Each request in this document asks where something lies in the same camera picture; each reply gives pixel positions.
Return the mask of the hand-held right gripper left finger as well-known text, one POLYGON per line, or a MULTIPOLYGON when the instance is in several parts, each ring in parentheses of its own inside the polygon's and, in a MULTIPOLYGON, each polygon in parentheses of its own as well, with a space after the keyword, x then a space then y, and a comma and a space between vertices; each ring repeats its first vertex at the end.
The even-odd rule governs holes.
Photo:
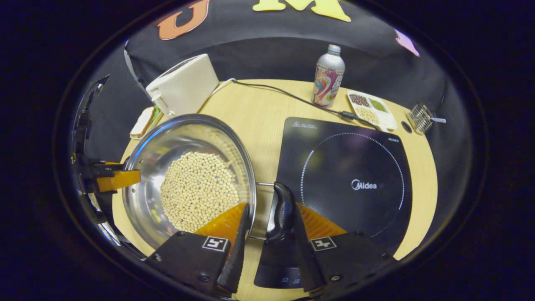
POLYGON ((238 204, 196 233, 177 231, 146 263, 205 295, 232 295, 242 273, 248 225, 249 204, 238 204))

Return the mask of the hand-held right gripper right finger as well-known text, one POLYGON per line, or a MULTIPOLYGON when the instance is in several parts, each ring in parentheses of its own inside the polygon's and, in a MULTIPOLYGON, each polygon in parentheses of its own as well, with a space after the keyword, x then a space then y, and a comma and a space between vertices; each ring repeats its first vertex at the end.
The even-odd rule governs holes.
POLYGON ((307 293, 350 293, 397 268, 397 260, 365 233, 347 232, 301 204, 294 204, 293 234, 307 293))

